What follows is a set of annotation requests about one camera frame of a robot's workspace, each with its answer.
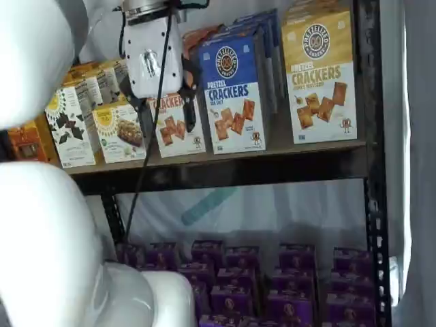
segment cracker box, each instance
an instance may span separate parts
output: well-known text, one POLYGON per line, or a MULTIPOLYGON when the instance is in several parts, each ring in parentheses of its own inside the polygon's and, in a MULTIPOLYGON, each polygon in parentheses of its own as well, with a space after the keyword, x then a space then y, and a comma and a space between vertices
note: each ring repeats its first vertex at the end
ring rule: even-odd
POLYGON ((313 299, 292 290, 270 290, 266 301, 268 317, 314 326, 313 299))
POLYGON ((276 268, 270 276, 271 288, 274 290, 295 290, 313 293, 315 291, 312 270, 276 268))
POLYGON ((331 322, 374 323, 375 321, 373 300, 353 294, 327 294, 326 312, 328 321, 331 322))
POLYGON ((46 108, 62 167, 95 165, 102 159, 88 89, 82 79, 67 82, 46 108))
POLYGON ((333 251, 335 270, 372 277, 373 259, 368 251, 335 247, 333 251))
POLYGON ((239 315, 203 315, 199 327, 239 327, 239 315))
POLYGON ((316 270, 315 246, 281 243, 279 262, 281 268, 316 270))
POLYGON ((58 163, 56 148, 44 114, 22 127, 9 129, 7 133, 17 160, 58 163))
POLYGON ((100 106, 93 116, 107 164, 145 158, 138 114, 127 101, 100 106))
POLYGON ((216 285, 211 292, 214 312, 253 315, 251 290, 243 286, 216 285))
POLYGON ((374 298, 374 284, 371 279, 352 272, 332 271, 330 289, 333 293, 349 293, 374 298))
MULTIPOLYGON (((156 115, 157 100, 147 101, 153 119, 156 115)), ((156 139, 159 144, 161 157, 174 157, 177 155, 190 155, 206 152, 202 120, 198 108, 197 98, 194 98, 196 126, 188 133, 183 112, 183 100, 177 93, 167 95, 161 100, 159 119, 156 127, 156 139)))
POLYGON ((262 29, 213 37, 199 49, 214 154, 266 149, 269 114, 262 29))
POLYGON ((213 266, 210 264, 201 264, 198 262, 190 262, 181 264, 178 272, 185 276, 190 282, 200 281, 206 284, 208 291, 212 289, 216 280, 213 266))
POLYGON ((294 142, 356 139, 349 10, 288 17, 282 38, 294 142))
POLYGON ((209 303, 209 296, 205 283, 192 282, 193 297, 196 302, 196 317, 200 318, 202 315, 211 313, 211 305, 209 303))
POLYGON ((106 81, 110 89, 112 101, 118 101, 119 95, 121 94, 119 85, 127 76, 127 65, 125 59, 106 61, 100 65, 100 68, 106 75, 106 81))
POLYGON ((212 262, 215 269, 224 266, 224 246, 222 240, 195 240, 191 248, 192 260, 197 262, 212 262))
POLYGON ((148 264, 177 271, 180 264, 177 243, 151 243, 147 249, 146 261, 148 264))

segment black metal shelving unit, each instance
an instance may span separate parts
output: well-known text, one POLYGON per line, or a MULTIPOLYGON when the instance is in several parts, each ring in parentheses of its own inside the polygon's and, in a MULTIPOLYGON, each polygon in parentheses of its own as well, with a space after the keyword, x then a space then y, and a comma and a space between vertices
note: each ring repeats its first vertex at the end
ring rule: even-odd
MULTIPOLYGON (((153 153, 142 191, 362 179, 378 290, 377 324, 391 327, 379 0, 354 0, 353 12, 358 110, 364 113, 359 140, 290 146, 285 143, 292 139, 290 131, 283 127, 275 129, 265 153, 175 159, 153 153)), ((115 242, 124 235, 115 195, 134 191, 141 166, 131 162, 67 170, 85 195, 102 197, 115 242)))

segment brand logo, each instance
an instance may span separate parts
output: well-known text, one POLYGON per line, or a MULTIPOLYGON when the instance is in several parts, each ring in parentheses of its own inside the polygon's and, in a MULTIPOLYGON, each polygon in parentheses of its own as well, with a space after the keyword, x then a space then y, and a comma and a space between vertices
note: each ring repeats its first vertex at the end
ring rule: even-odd
POLYGON ((216 58, 218 73, 224 78, 231 78, 238 71, 238 56, 229 46, 219 49, 216 58))
POLYGON ((321 59, 330 48, 330 34, 321 24, 310 26, 302 39, 302 47, 306 55, 312 59, 321 59))

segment purple package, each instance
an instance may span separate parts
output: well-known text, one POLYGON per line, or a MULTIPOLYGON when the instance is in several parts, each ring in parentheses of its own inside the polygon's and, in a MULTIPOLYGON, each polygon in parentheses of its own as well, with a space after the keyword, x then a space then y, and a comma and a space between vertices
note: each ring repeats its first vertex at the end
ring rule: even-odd
POLYGON ((251 290, 243 286, 216 285, 211 292, 212 308, 218 313, 253 315, 251 290))
POLYGON ((196 317, 200 318, 204 314, 211 313, 206 284, 200 281, 191 284, 193 297, 196 301, 196 317))
POLYGON ((295 290, 310 294, 315 291, 312 270, 276 268, 270 277, 273 290, 295 290))
POLYGON ((212 262, 215 269, 224 267, 222 240, 196 240, 192 244, 192 260, 197 262, 212 262))
POLYGON ((373 260, 368 251, 335 247, 333 251, 333 267, 335 270, 347 271, 371 277, 373 260))
POLYGON ((203 315, 199 327, 239 327, 239 315, 203 315))
POLYGON ((308 293, 270 290, 266 312, 271 318, 314 326, 313 301, 308 293))
POLYGON ((190 262, 181 264, 178 272, 185 276, 189 281, 201 281, 206 284, 209 291, 215 284, 215 272, 210 264, 190 262))
POLYGON ((259 272, 259 247, 228 247, 225 262, 229 267, 254 268, 259 272))
POLYGON ((327 294, 326 312, 331 322, 374 322, 375 307, 370 298, 354 294, 327 294))
POLYGON ((375 327, 374 322, 323 322, 322 327, 375 327))
POLYGON ((281 268, 316 270, 314 245, 281 243, 279 261, 281 268))
POLYGON ((145 249, 143 247, 120 243, 116 246, 118 261, 133 268, 145 266, 145 249))
POLYGON ((332 293, 350 293, 367 298, 374 298, 374 284, 369 277, 332 270, 330 277, 332 293))
POLYGON ((177 243, 151 243, 146 254, 147 264, 177 271, 180 264, 177 243))

